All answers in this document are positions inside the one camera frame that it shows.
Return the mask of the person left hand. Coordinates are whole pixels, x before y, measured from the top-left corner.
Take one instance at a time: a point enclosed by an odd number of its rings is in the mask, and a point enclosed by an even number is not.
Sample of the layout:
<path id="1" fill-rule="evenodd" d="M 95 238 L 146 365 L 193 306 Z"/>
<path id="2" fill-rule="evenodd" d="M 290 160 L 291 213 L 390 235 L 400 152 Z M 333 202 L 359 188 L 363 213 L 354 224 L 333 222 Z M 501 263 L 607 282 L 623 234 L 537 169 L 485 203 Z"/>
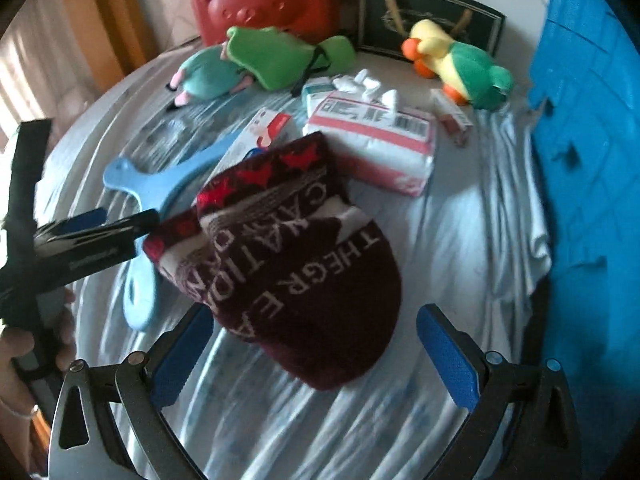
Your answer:
<path id="1" fill-rule="evenodd" d="M 56 351 L 49 356 L 61 375 L 76 359 L 75 321 L 67 307 L 74 300 L 74 293 L 64 289 L 62 306 L 48 323 L 56 343 Z M 30 421 L 37 402 L 26 382 L 18 376 L 13 361 L 32 352 L 34 344 L 34 337 L 27 330 L 1 325 L 1 437 L 25 468 L 30 464 Z"/>

